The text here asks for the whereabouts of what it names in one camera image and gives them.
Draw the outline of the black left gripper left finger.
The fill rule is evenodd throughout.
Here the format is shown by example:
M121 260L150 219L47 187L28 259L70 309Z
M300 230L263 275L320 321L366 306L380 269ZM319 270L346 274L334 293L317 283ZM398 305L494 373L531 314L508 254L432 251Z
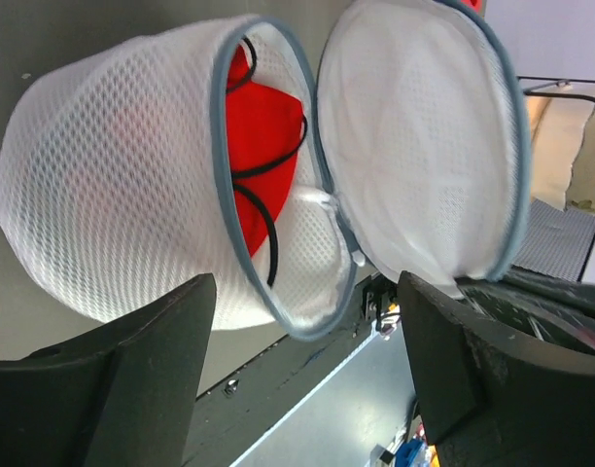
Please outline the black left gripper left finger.
M0 361L0 466L178 466L216 304L211 274Z

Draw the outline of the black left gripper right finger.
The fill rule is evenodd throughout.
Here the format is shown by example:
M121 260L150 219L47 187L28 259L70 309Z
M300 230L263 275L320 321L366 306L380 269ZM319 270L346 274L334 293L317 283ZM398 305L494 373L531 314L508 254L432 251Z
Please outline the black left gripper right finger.
M513 329L409 272L398 297L441 465L595 466L595 355Z

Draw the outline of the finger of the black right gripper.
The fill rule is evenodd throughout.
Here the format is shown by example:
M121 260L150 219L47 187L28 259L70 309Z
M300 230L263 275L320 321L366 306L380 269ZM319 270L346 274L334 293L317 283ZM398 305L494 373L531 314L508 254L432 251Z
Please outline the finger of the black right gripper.
M513 269L498 282L460 279L463 302L540 341L595 355L595 285Z

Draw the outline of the white mesh laundry bag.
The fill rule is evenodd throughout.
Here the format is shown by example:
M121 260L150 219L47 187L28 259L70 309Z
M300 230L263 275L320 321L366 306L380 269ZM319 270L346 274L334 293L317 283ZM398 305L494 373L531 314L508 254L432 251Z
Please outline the white mesh laundry bag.
M522 92L459 1L355 1L312 69L276 18L138 36L40 78L0 151L0 228L32 280L109 322L210 273L220 330L311 341L357 271L450 297L523 239Z

